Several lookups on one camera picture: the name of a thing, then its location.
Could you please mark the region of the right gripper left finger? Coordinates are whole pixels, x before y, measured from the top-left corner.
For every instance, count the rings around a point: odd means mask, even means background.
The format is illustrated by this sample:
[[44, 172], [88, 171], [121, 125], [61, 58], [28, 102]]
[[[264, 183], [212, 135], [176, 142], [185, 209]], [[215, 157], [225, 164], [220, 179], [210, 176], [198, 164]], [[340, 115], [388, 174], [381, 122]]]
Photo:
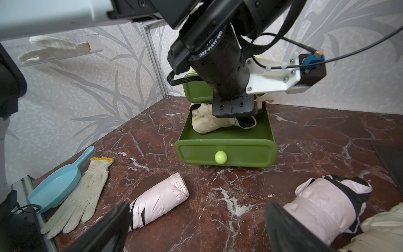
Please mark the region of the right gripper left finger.
[[79, 236], [65, 252], [121, 252], [129, 230], [129, 204], [120, 202]]

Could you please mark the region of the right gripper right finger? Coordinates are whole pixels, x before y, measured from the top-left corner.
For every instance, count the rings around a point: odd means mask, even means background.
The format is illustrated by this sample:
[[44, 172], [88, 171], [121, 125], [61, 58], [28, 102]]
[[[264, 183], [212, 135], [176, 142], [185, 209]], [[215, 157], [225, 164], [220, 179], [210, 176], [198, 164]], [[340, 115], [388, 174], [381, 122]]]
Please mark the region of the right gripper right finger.
[[333, 252], [283, 207], [268, 203], [264, 223], [274, 252]]

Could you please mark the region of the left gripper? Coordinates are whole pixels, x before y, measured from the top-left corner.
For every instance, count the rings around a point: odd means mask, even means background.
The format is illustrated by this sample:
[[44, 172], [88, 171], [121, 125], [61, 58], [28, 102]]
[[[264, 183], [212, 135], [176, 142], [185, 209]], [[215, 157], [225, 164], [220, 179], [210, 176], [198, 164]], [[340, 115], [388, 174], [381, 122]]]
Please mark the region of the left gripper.
[[[218, 118], [241, 118], [258, 112], [254, 95], [247, 94], [250, 71], [247, 56], [271, 45], [253, 45], [282, 13], [287, 16], [273, 39], [278, 42], [293, 26], [305, 1], [205, 1], [182, 27], [168, 61], [172, 86], [205, 81], [213, 91], [212, 113]], [[179, 78], [190, 69], [195, 78]]]

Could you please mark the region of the cream umbrella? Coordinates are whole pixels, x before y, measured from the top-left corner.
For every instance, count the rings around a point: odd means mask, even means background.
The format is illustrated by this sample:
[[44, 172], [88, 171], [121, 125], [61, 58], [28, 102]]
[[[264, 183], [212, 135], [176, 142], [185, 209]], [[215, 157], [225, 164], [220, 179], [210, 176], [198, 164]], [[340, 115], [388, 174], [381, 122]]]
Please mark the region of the cream umbrella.
[[255, 115], [242, 118], [217, 118], [212, 114], [212, 104], [194, 104], [190, 106], [193, 129], [200, 134], [207, 134], [220, 128], [239, 127], [247, 130], [257, 125]]
[[362, 233], [340, 252], [401, 252], [403, 250], [403, 204], [376, 214], [361, 224]]

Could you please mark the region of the green bottom drawer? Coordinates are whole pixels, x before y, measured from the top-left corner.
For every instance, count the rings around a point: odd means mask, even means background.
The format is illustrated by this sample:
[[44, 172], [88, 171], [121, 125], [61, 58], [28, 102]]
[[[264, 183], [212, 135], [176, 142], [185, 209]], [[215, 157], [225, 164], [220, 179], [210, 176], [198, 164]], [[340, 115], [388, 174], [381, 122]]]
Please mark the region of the green bottom drawer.
[[189, 114], [174, 148], [179, 159], [188, 164], [265, 168], [273, 165], [278, 154], [266, 104], [255, 115], [252, 129], [231, 126], [206, 134], [197, 133]]

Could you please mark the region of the green drawer cabinet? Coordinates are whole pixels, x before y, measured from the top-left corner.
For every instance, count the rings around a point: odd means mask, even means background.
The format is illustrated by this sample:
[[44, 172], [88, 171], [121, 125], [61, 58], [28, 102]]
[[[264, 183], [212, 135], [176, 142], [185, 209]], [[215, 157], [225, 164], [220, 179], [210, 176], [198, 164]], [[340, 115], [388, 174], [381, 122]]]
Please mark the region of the green drawer cabinet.
[[182, 84], [187, 100], [194, 104], [211, 104], [213, 90], [204, 81], [193, 81]]

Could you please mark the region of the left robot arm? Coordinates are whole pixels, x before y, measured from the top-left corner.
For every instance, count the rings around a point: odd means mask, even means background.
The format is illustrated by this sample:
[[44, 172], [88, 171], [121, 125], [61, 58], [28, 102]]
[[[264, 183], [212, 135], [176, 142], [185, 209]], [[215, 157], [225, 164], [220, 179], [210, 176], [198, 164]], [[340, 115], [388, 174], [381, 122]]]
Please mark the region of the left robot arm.
[[165, 20], [179, 29], [167, 59], [172, 67], [167, 81], [194, 69], [213, 89], [213, 114], [234, 117], [219, 109], [219, 100], [235, 101], [250, 93], [250, 56], [270, 45], [254, 45], [282, 13], [287, 12], [276, 44], [293, 26], [305, 1], [1, 1], [1, 40], [44, 35], [120, 22]]

